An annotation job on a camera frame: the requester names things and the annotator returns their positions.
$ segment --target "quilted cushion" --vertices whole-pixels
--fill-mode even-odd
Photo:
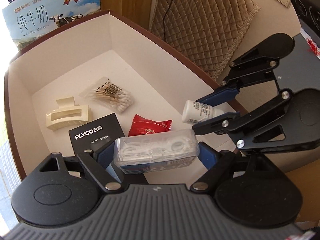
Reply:
[[[156,1],[150,31],[161,39],[170,1]],[[259,9],[252,0],[173,0],[165,18],[166,42],[215,80]]]

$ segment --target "red packet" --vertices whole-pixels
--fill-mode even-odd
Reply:
[[[135,115],[128,136],[168,132],[171,130],[172,120],[156,122]]]

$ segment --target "transparent plastic box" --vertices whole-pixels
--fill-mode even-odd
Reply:
[[[200,153],[192,129],[122,137],[114,151],[114,163],[126,174],[186,167]]]

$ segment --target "black and white cow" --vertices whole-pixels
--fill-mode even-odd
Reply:
[[[63,14],[55,15],[55,16],[52,16],[51,18],[49,18],[49,20],[54,21],[59,28],[63,25],[66,25],[67,23],[73,22],[76,19],[80,19],[83,17],[82,14],[73,15],[73,16],[69,16],[69,17],[62,17],[62,16],[63,16]]]

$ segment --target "black box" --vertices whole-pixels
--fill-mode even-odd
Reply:
[[[109,114],[92,122],[81,125],[69,131],[69,136],[75,155],[91,149],[90,143],[104,136],[112,140],[124,137],[116,114]]]

